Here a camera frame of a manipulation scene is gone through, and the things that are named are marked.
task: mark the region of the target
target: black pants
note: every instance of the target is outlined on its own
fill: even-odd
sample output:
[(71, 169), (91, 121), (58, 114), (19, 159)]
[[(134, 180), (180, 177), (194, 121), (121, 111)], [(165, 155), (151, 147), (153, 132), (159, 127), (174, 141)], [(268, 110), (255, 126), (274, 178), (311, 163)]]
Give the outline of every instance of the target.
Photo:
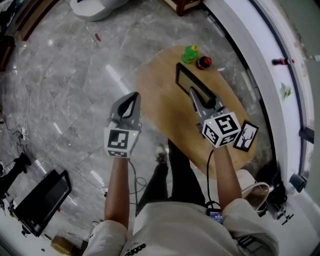
[(168, 198), (166, 182), (168, 165), (167, 163), (160, 163), (156, 166), (153, 176), (137, 205), (138, 213), (146, 204), (161, 201), (184, 202), (205, 206), (206, 199), (197, 177), (190, 167), (189, 159), (170, 140), (168, 140), (168, 146), (173, 182), (172, 195)]
[(15, 179), (24, 169), (24, 165), (21, 166), (19, 163), (15, 163), (14, 167), (9, 171), (9, 173), (3, 177), (0, 177), (0, 199), (8, 191), (11, 184), (14, 183)]

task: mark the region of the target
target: oval table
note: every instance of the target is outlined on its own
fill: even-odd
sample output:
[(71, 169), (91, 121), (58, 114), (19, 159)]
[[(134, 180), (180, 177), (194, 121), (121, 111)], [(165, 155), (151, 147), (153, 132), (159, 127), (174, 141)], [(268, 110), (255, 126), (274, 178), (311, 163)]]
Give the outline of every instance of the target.
[[(190, 97), (176, 84), (176, 64), (181, 63), (185, 46), (174, 46), (159, 52), (143, 65), (137, 76), (137, 90), (141, 95), (141, 110), (197, 167), (206, 175), (207, 161), (213, 145), (203, 138), (196, 124), (200, 119), (194, 111)], [(234, 112), (240, 126), (249, 117), (237, 96), (214, 66), (199, 70), (195, 63), (182, 63)], [(233, 148), (228, 150), (234, 169), (242, 168), (253, 157), (257, 147), (255, 139), (248, 152)], [(216, 166), (211, 157), (209, 177), (216, 179)]]

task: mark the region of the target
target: phone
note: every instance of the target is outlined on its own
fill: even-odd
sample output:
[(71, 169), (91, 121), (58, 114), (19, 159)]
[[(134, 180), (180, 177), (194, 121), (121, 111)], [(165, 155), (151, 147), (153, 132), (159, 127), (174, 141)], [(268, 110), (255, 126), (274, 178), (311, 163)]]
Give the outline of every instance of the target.
[(224, 218), (222, 216), (221, 209), (207, 209), (206, 215), (208, 215), (211, 219), (216, 220), (220, 224), (224, 223)]

